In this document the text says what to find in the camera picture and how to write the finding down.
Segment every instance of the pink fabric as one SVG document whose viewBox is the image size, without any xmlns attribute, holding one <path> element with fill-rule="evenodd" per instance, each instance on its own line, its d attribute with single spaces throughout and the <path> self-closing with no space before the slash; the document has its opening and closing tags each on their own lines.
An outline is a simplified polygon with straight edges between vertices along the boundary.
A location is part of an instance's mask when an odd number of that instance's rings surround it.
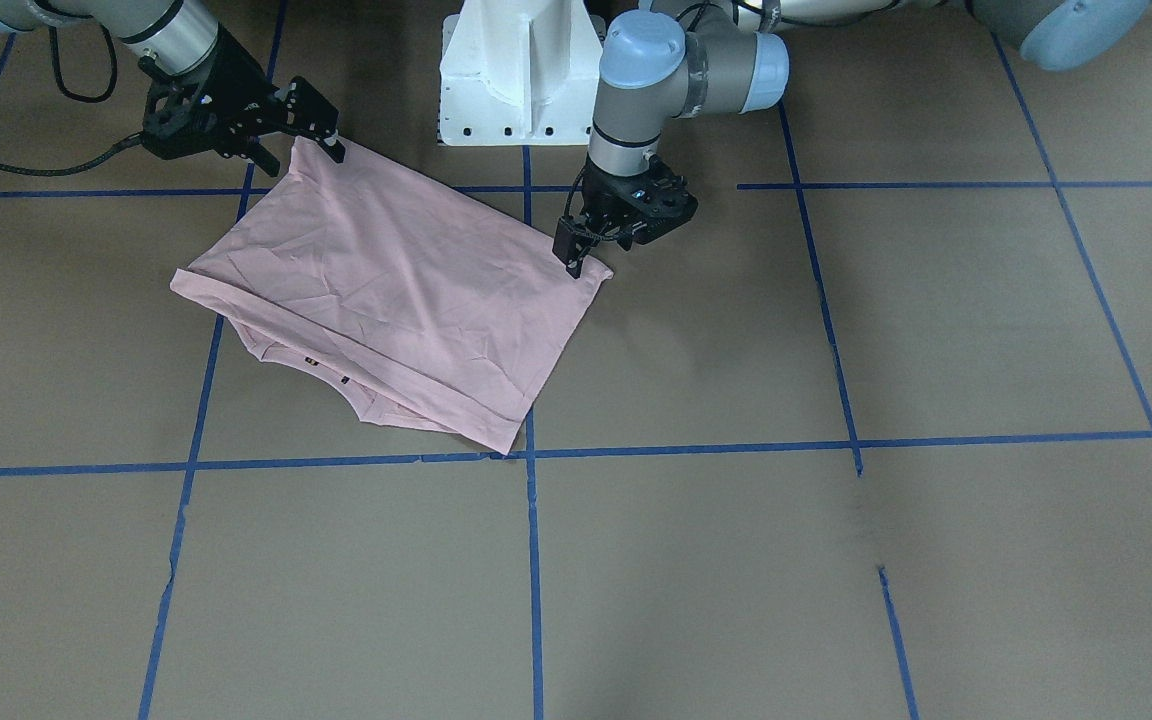
<svg viewBox="0 0 1152 720">
<path fill-rule="evenodd" d="M 550 237 L 349 143 L 291 168 L 172 290 L 265 363 L 328 382 L 358 419 L 508 452 L 611 270 L 573 281 Z"/>
</svg>

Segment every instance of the fabric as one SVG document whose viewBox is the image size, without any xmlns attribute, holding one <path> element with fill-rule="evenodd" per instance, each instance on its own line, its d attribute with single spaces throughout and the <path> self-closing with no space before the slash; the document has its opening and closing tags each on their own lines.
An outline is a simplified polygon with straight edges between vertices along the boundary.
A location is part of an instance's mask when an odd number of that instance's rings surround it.
<svg viewBox="0 0 1152 720">
<path fill-rule="evenodd" d="M 172 290 L 358 419 L 509 452 L 607 265 L 571 279 L 545 234 L 349 143 L 296 141 L 287 177 Z"/>
</svg>

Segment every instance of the black cable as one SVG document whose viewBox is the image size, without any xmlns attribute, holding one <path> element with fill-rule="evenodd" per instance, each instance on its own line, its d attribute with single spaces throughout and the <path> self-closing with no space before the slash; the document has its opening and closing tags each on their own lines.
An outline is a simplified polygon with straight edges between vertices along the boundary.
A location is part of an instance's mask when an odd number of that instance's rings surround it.
<svg viewBox="0 0 1152 720">
<path fill-rule="evenodd" d="M 32 168 L 20 168 L 17 167 L 17 165 L 6 165 L 3 162 L 0 162 L 0 170 L 3 173 L 17 174 L 17 176 L 29 176 L 38 179 L 60 179 L 65 176 L 77 176 L 78 173 L 88 172 L 97 167 L 97 165 L 105 164 L 105 160 L 109 160 L 111 158 L 113 158 L 113 156 L 118 156 L 119 152 L 128 150 L 129 147 L 136 147 L 137 145 L 141 145 L 141 143 L 144 139 L 145 138 L 142 137 L 142 132 L 136 132 L 136 135 L 129 135 L 124 137 L 122 141 L 115 142 L 114 145 L 109 146 L 109 150 L 106 150 L 97 158 L 86 160 L 86 162 L 82 165 L 74 165 L 73 168 L 61 168 L 59 170 L 37 170 Z"/>
<path fill-rule="evenodd" d="M 691 5 L 688 5 L 684 9 L 682 9 L 682 13 L 679 13 L 673 18 L 675 20 L 675 22 L 680 22 L 681 23 L 682 18 L 687 17 L 688 13 L 696 12 L 696 17 L 691 18 L 691 24 L 689 24 L 689 26 L 687 26 L 687 32 L 692 32 L 696 29 L 696 26 L 698 26 L 700 24 L 700 17 L 704 17 L 705 10 L 707 10 L 708 8 L 718 8 L 718 5 L 715 5 L 715 3 L 691 3 Z"/>
<path fill-rule="evenodd" d="M 51 44 L 51 77 L 55 78 L 56 90 L 60 90 L 60 94 L 68 97 L 70 100 L 77 100 L 79 103 L 104 103 L 114 94 L 114 88 L 118 86 L 118 51 L 114 50 L 114 37 L 109 35 L 108 29 L 100 26 L 101 33 L 105 36 L 105 48 L 109 51 L 109 84 L 105 88 L 105 92 L 100 94 L 77 94 L 73 92 L 69 88 L 65 86 L 65 76 L 60 71 L 60 38 L 59 32 L 53 26 L 47 26 L 47 40 Z"/>
<path fill-rule="evenodd" d="M 576 195 L 576 190 L 579 188 L 579 182 L 583 179 L 585 179 L 585 168 L 581 168 L 579 173 L 576 173 L 576 179 L 573 180 L 573 188 L 567 191 L 567 205 L 563 205 L 563 215 L 573 213 L 573 196 Z"/>
</svg>

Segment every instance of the white metal stand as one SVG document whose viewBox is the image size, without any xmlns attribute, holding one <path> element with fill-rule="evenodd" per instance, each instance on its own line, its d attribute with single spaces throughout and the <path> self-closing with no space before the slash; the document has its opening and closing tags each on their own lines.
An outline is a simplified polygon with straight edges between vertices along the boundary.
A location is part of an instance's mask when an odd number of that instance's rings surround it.
<svg viewBox="0 0 1152 720">
<path fill-rule="evenodd" d="M 581 0 L 465 0 L 444 21 L 439 136 L 447 145 L 585 145 L 604 31 Z"/>
</svg>

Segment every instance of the robotic arm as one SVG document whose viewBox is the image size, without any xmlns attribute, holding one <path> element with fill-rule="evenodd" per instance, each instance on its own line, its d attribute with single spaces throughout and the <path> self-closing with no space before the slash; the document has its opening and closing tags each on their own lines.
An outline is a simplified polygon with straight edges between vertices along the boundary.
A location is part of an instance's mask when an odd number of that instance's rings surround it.
<svg viewBox="0 0 1152 720">
<path fill-rule="evenodd" d="M 669 118 L 748 113 L 781 99 L 790 59 L 773 35 L 844 26 L 901 5 L 955 3 L 1048 70 L 1109 50 L 1151 0 L 641 0 L 608 28 L 585 168 L 558 220 L 554 255 L 579 276 L 600 242 L 646 245 L 690 220 L 698 202 L 655 154 Z"/>
<path fill-rule="evenodd" d="M 214 150 L 274 176 L 279 161 L 259 138 L 288 132 L 344 160 L 338 109 L 305 78 L 275 88 L 200 0 L 0 0 L 0 32 L 89 18 L 131 47 L 151 78 L 141 142 L 152 154 L 172 160 Z"/>
</svg>

